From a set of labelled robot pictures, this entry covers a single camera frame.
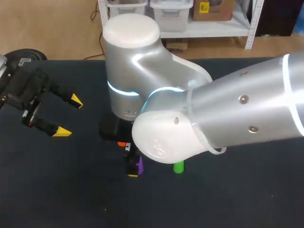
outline screw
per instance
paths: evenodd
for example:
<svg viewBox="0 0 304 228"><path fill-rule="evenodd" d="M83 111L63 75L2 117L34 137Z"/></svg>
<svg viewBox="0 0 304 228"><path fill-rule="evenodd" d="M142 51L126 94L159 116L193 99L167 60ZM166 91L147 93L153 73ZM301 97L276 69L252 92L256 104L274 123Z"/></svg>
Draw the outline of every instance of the screw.
<svg viewBox="0 0 304 228"><path fill-rule="evenodd" d="M245 76L245 75L247 75L248 74L248 71L247 70L245 70L244 72L242 72L240 75L241 76Z"/></svg>
<svg viewBox="0 0 304 228"><path fill-rule="evenodd" d="M249 96L247 96L247 95L242 95L242 96L239 97L238 101L239 101L242 105L247 104L248 101L249 101Z"/></svg>
<svg viewBox="0 0 304 228"><path fill-rule="evenodd" d="M257 127L255 127L255 126L250 126L250 127L249 127L249 132L250 132L250 133L257 133L257 131L258 131L258 128L257 128Z"/></svg>

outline orange object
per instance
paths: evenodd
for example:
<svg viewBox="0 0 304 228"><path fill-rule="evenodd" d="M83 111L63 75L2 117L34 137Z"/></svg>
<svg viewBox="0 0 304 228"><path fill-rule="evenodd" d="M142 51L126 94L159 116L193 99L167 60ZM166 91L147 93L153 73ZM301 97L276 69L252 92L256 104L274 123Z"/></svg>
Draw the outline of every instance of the orange object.
<svg viewBox="0 0 304 228"><path fill-rule="evenodd" d="M118 144L119 146L125 147L127 143L126 143L126 142L125 142L125 143L124 143L124 142L118 142L117 144Z"/></svg>

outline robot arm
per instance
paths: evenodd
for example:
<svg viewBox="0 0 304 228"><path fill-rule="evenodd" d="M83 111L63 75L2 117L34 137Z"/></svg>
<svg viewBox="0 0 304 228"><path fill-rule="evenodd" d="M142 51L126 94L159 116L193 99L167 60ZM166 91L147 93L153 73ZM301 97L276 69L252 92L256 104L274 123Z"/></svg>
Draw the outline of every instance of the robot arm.
<svg viewBox="0 0 304 228"><path fill-rule="evenodd" d="M70 131L36 115L42 97L52 92L76 108L80 108L82 103L74 93L63 89L41 69L29 71L22 67L25 60L6 65L7 58L0 55L0 109L7 103L24 111L21 122L27 127L34 126L50 136L69 136Z"/></svg>
<svg viewBox="0 0 304 228"><path fill-rule="evenodd" d="M163 47L149 17L116 16L104 39L112 111L134 121L133 141L155 161L304 135L303 53L210 82L201 67Z"/></svg>
<svg viewBox="0 0 304 228"><path fill-rule="evenodd" d="M175 163L304 136L303 61L303 53L287 54L183 93L156 93L133 124L133 140L153 160Z"/></svg>

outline purple object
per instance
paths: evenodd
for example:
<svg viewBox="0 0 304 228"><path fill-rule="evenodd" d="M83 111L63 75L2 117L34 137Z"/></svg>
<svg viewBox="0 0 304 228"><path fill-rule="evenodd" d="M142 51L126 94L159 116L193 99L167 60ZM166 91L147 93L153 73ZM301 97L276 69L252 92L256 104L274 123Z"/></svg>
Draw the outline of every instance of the purple object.
<svg viewBox="0 0 304 228"><path fill-rule="evenodd" d="M139 158L139 163L137 163L136 165L138 166L138 176L139 176L143 173L143 160L141 156Z"/></svg>

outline shelf post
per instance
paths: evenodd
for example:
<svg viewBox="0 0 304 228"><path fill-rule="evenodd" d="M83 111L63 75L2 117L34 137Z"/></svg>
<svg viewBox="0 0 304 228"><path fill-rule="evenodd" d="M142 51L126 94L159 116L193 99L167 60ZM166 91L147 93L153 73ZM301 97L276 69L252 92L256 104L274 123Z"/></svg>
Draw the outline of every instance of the shelf post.
<svg viewBox="0 0 304 228"><path fill-rule="evenodd" d="M258 21L260 20L263 4L264 4L264 0L253 1L253 6L252 6L253 14L252 14L252 19L251 19L251 23L250 23L250 28L249 28L249 32L248 32L245 49L252 48L253 41L255 39L255 35L256 35L256 31L257 31L256 29L257 29Z"/></svg>
<svg viewBox="0 0 304 228"><path fill-rule="evenodd" d="M105 24L108 22L109 17L108 17L108 8L106 6L106 0L98 0L98 7L99 7L99 12L100 12L100 17L101 17L101 23L103 27Z"/></svg>

